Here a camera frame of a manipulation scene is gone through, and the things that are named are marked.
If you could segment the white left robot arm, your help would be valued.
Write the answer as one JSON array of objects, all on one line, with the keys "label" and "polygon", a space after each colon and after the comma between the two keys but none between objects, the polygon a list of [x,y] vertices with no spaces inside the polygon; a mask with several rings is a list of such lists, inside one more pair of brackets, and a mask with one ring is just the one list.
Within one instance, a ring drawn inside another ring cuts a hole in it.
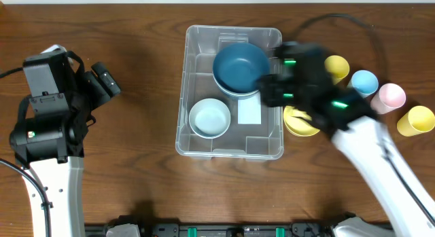
[{"label": "white left robot arm", "polygon": [[10,146],[31,204],[35,236],[85,236],[82,208],[84,139],[92,111],[121,89],[106,66],[89,71],[71,50],[28,57],[24,72],[31,93],[18,106]]}]

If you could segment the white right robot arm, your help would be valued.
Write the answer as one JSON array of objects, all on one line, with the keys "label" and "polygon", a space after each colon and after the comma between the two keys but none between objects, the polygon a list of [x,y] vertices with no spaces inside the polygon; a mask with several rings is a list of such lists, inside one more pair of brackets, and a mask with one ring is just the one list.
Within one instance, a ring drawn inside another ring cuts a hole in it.
[{"label": "white right robot arm", "polygon": [[265,75],[257,82],[269,107],[290,105],[309,115],[307,123],[358,170],[379,201],[396,236],[433,236],[434,200],[401,156],[386,125],[353,88],[329,79],[284,79]]}]

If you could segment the clear plastic storage bin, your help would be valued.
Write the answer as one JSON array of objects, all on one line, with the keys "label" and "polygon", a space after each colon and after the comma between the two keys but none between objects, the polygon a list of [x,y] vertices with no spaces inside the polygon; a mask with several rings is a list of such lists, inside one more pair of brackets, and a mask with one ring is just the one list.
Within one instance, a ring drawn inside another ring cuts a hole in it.
[{"label": "clear plastic storage bin", "polygon": [[188,116],[195,103],[213,98],[218,87],[213,78],[215,55],[232,43],[250,43],[271,56],[282,42],[276,28],[192,25],[186,31],[184,66],[177,121],[175,148],[182,156],[195,159],[243,158],[251,161],[276,160],[283,155],[281,107],[261,104],[261,124],[238,124],[238,100],[215,98],[227,105],[231,114],[229,129],[218,138],[196,135]]}]

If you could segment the grey bowl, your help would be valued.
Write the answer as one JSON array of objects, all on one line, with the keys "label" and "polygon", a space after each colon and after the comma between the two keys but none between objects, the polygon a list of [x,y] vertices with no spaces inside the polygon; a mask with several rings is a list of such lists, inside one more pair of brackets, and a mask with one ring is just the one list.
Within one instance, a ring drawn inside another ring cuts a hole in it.
[{"label": "grey bowl", "polygon": [[222,101],[205,98],[191,108],[188,121],[196,135],[204,139],[215,139],[229,129],[231,114]]}]

